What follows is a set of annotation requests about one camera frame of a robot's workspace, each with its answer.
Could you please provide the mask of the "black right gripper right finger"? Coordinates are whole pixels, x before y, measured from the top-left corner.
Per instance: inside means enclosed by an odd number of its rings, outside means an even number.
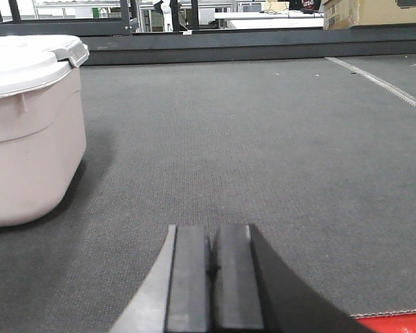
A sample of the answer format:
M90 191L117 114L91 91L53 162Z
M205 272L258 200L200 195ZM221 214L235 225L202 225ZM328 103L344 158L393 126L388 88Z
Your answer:
M219 227L213 247L215 332L369 332L313 290L255 225Z

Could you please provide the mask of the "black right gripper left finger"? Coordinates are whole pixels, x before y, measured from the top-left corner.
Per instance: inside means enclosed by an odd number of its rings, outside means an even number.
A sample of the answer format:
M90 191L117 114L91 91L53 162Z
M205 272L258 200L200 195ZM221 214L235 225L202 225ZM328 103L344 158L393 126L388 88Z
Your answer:
M197 225L168 227L162 249L111 332L208 332L209 241Z

